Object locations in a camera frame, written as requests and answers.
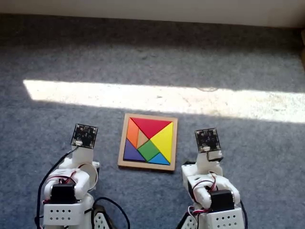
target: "floor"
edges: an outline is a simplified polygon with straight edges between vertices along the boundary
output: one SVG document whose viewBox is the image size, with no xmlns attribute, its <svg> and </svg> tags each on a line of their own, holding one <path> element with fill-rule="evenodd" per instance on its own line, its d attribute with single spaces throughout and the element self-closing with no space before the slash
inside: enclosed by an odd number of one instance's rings
<svg viewBox="0 0 305 229">
<path fill-rule="evenodd" d="M 298 30 L 0 15 L 1 227 L 34 227 L 38 185 L 83 123 L 99 127 L 93 195 L 133 229 L 176 227 L 191 204 L 180 165 L 209 127 L 250 228 L 303 229 L 301 49 Z M 127 112 L 178 118 L 174 173 L 117 167 Z"/>
</svg>

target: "wooden puzzle frame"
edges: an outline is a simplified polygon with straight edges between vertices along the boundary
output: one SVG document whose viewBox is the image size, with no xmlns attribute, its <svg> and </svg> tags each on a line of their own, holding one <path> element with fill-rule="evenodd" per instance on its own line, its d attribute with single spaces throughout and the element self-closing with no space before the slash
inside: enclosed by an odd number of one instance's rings
<svg viewBox="0 0 305 229">
<path fill-rule="evenodd" d="M 164 120 L 164 121 L 173 122 L 172 153 L 171 153 L 170 165 L 150 164 L 150 163 L 136 162 L 136 161 L 124 161 L 124 159 L 123 159 L 124 149 L 125 149 L 125 144 L 126 144 L 128 122 L 129 122 L 130 118 L 145 118 L 145 119 Z M 143 114 L 125 114 L 122 138 L 121 138 L 121 144 L 120 144 L 118 166 L 174 171 L 175 170 L 175 161 L 176 161 L 177 126 L 178 126 L 177 118 L 154 116 L 154 115 L 143 115 Z"/>
</svg>

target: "white robot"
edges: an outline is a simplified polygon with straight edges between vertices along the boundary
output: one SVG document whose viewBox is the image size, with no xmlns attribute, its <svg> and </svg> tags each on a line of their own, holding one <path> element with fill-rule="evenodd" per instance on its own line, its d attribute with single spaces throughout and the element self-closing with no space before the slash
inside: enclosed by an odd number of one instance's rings
<svg viewBox="0 0 305 229">
<path fill-rule="evenodd" d="M 177 229 L 247 229 L 239 191 L 223 177 L 219 165 L 223 157 L 216 128 L 197 130 L 195 135 L 197 160 L 182 165 L 183 186 L 194 204 L 188 207 Z"/>
<path fill-rule="evenodd" d="M 71 140 L 72 150 L 66 153 L 41 182 L 35 223 L 38 229 L 112 229 L 111 220 L 88 193 L 98 181 L 100 163 L 93 161 L 93 148 L 98 128 L 77 124 Z M 40 216 L 41 190 L 44 186 L 43 216 Z"/>
</svg>

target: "red triangle piece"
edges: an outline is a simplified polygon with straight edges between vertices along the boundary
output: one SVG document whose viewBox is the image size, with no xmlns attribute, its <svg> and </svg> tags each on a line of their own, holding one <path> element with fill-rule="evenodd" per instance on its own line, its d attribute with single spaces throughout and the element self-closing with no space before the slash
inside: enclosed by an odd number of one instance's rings
<svg viewBox="0 0 305 229">
<path fill-rule="evenodd" d="M 140 130 L 148 138 L 152 138 L 156 133 L 166 127 L 172 121 L 155 120 L 147 118 L 131 118 Z"/>
</svg>

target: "tangram puzzle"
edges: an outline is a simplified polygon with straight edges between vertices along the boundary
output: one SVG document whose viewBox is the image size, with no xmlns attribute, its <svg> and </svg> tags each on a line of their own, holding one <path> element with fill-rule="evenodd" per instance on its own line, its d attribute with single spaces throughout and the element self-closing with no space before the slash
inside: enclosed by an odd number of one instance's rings
<svg viewBox="0 0 305 229">
<path fill-rule="evenodd" d="M 177 118 L 125 114 L 118 165 L 175 170 Z"/>
</svg>

